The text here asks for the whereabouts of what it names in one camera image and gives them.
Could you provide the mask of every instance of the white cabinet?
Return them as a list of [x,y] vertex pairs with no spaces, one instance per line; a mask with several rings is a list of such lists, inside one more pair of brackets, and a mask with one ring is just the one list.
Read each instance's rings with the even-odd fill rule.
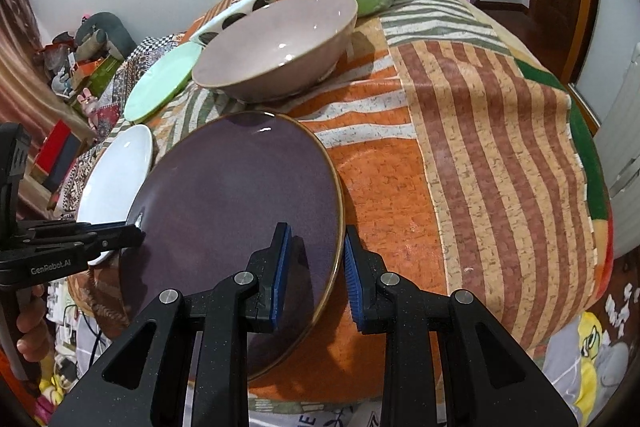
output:
[[615,257],[640,245],[639,62],[640,44],[636,46],[622,89],[594,138],[611,197]]

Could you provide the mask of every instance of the metal screw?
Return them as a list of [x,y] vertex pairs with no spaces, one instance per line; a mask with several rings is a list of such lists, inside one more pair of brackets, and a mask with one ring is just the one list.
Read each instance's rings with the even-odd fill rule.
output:
[[254,280],[254,274],[252,274],[251,272],[236,273],[236,276],[234,277],[234,281],[236,281],[236,283],[241,286],[244,286],[245,284],[249,284],[250,282],[253,282],[253,280]]
[[160,294],[160,302],[162,304],[171,304],[178,298],[178,292],[176,290],[164,290]]
[[380,282],[385,286],[395,286],[400,282],[400,276],[397,273],[386,272],[380,276]]
[[460,304],[471,304],[474,301],[474,295],[467,290],[460,290],[456,292],[456,301]]

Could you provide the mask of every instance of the black clamp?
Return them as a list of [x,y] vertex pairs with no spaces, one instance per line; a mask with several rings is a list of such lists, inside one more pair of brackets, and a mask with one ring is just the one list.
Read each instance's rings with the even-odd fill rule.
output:
[[435,427],[430,332],[442,362],[447,427],[576,427],[562,397],[471,292],[420,290],[388,272],[347,227],[345,275],[351,314],[363,334],[386,333],[381,427]]
[[18,353],[16,320],[31,300],[31,287],[87,270],[101,252],[139,247],[134,225],[90,225],[66,221],[18,221],[18,187],[31,137],[15,123],[0,125],[0,344],[18,380],[38,394],[40,365]]
[[246,334],[271,333],[282,311],[291,229],[245,271],[210,291],[163,291],[92,365],[50,427],[181,427],[196,333],[202,332],[191,425],[247,427]]

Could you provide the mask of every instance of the pink bowl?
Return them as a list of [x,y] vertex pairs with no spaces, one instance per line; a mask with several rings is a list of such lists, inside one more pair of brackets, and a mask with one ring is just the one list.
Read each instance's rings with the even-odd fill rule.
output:
[[346,51],[355,0],[281,0],[240,19],[211,41],[193,80],[243,102],[285,98],[323,80]]

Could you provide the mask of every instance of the white plate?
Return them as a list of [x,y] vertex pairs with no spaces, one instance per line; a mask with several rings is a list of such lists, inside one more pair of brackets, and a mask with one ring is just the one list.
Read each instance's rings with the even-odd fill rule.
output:
[[[202,28],[196,31],[189,40],[201,45],[202,47],[206,47],[214,36],[219,35],[222,33],[223,29],[228,27],[225,25],[225,21],[232,15],[251,15],[251,13],[260,9],[258,6],[262,6],[262,4],[271,4],[277,0],[263,0],[264,2],[258,6],[255,5],[256,1],[257,0],[239,0],[233,3],[229,8],[220,12]],[[203,38],[202,36],[205,34],[209,34],[209,38]]]
[[[146,125],[135,125],[113,141],[94,167],[86,182],[80,206],[78,223],[114,223],[126,221],[133,200],[151,168],[153,139]],[[95,266],[104,261],[111,251],[89,261]]]

